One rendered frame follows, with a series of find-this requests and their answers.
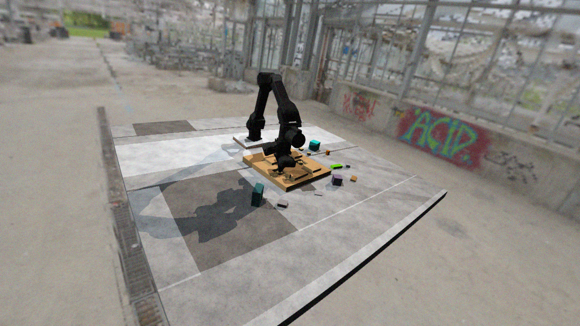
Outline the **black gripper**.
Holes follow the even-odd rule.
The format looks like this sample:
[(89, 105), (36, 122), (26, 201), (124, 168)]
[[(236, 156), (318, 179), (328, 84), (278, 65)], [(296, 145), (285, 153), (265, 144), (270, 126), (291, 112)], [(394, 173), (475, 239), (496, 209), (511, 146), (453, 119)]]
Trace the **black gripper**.
[(296, 161), (293, 159), (293, 157), (289, 156), (289, 154), (292, 153), (290, 150), (291, 144), (286, 140), (280, 138), (277, 138), (277, 142), (279, 143), (280, 154), (277, 154), (276, 151), (274, 157), (277, 160), (278, 172), (281, 173), (285, 167), (294, 168), (296, 165)]

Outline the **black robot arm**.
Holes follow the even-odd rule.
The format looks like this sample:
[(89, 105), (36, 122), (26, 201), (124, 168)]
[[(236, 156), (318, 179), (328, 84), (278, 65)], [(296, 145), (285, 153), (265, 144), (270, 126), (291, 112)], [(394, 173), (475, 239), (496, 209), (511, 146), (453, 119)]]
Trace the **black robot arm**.
[[(302, 120), (300, 119), (297, 107), (289, 100), (282, 83), (281, 75), (271, 72), (260, 72), (257, 76), (257, 83), (259, 86), (259, 93), (255, 111), (250, 115), (249, 120), (246, 123), (246, 127), (249, 129), (249, 135), (247, 138), (253, 142), (262, 139), (261, 129), (263, 129), (265, 125), (263, 113), (266, 101), (269, 98), (269, 93), (273, 90), (278, 105), (277, 117), (279, 120), (278, 123), (280, 124), (278, 138), (286, 140), (295, 148), (302, 147), (306, 142), (302, 130), (298, 128), (302, 127)], [(276, 138), (274, 142), (263, 144), (262, 149), (265, 156), (274, 154), (276, 151), (277, 154), (280, 154), (280, 147)]]

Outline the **teal cube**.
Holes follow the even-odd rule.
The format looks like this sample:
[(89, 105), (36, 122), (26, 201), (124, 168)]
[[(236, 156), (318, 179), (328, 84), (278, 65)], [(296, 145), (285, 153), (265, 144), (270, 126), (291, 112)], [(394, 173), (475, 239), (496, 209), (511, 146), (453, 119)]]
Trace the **teal cube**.
[(308, 149), (313, 150), (313, 151), (317, 151), (317, 150), (319, 150), (320, 143), (321, 142), (318, 142), (318, 141), (316, 141), (316, 140), (313, 139), (313, 140), (310, 141), (310, 144), (309, 144), (309, 148)]

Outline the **teal block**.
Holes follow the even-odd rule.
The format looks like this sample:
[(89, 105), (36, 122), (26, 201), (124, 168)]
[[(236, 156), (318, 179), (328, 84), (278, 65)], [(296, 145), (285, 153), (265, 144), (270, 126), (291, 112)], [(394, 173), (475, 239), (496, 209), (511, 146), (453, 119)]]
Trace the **teal block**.
[(262, 196), (263, 196), (264, 184), (256, 183), (252, 191), (252, 203), (251, 206), (259, 207)]

